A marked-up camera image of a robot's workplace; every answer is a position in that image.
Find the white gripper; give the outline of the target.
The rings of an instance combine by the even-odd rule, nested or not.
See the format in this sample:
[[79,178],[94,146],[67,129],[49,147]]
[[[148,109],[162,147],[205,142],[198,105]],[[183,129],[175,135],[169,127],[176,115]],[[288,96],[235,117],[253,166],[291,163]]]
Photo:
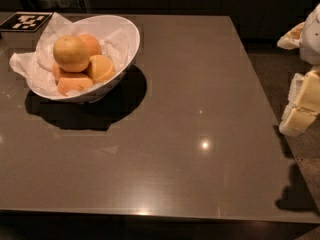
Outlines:
[[[311,65],[320,65],[320,4],[277,42],[277,46],[299,48],[300,57]],[[286,136],[304,133],[320,115],[320,71],[312,69],[305,75],[296,73],[291,81],[288,104],[284,109],[279,131]]]

